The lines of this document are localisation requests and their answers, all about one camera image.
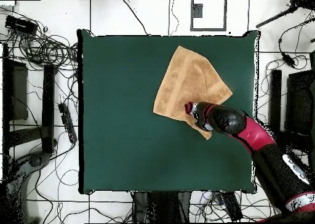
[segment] white label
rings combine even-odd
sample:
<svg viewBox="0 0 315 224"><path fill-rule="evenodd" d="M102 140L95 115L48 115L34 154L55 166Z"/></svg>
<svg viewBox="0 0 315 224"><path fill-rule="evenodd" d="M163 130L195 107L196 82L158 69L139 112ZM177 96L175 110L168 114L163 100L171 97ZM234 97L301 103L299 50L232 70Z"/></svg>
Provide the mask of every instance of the white label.
<svg viewBox="0 0 315 224"><path fill-rule="evenodd" d="M309 184L308 179L306 178L305 173L299 168L286 154L282 156L283 161L290 167L292 172L303 182Z"/></svg>

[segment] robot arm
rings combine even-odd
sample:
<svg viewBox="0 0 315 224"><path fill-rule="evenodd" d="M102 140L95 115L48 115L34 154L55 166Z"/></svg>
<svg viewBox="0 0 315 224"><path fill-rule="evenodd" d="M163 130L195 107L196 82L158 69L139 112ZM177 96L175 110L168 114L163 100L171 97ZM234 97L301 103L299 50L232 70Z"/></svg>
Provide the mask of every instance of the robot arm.
<svg viewBox="0 0 315 224"><path fill-rule="evenodd" d="M310 177L298 166L298 157L283 152L269 133L242 111L207 102L185 105L195 125L240 141L255 163L256 176L270 202L283 215L315 212L315 191Z"/></svg>

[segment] green table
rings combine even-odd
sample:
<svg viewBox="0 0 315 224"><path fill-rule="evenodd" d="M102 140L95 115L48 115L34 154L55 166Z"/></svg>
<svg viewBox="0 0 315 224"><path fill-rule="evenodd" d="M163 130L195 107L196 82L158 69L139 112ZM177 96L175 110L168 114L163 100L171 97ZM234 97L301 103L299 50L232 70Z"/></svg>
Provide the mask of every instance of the green table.
<svg viewBox="0 0 315 224"><path fill-rule="evenodd" d="M252 114L256 37L92 37L82 30L84 189L253 192L252 160L241 143L216 132L207 141L187 123L154 114L153 103L182 46L206 57L231 89L225 105Z"/></svg>

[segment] black stand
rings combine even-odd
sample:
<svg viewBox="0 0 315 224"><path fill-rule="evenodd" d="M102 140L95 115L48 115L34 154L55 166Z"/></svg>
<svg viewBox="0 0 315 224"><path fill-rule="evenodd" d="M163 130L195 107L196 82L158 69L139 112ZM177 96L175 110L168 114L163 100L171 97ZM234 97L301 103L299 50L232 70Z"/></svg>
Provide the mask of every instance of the black stand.
<svg viewBox="0 0 315 224"><path fill-rule="evenodd" d="M54 88L57 70L53 65L44 67L43 93L42 93L42 125L30 129L10 132L10 119L13 117L14 81L12 60L9 59L9 47L4 44L3 51L3 181L0 184L0 215L6 215L6 223L29 223L26 216L26 189L28 180L33 172L41 170L50 161L54 147ZM11 160L10 148L42 140L42 151L27 154L17 160Z"/></svg>

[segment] towel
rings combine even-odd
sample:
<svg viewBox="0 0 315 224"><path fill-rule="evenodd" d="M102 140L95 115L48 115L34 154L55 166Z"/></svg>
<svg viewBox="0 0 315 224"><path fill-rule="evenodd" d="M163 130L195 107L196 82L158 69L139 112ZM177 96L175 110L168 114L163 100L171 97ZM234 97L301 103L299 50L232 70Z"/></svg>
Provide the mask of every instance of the towel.
<svg viewBox="0 0 315 224"><path fill-rule="evenodd" d="M185 103L222 104L231 95L230 89L205 57L178 46L157 92L153 112L186 121L208 140L211 132L194 125L195 119L185 113Z"/></svg>

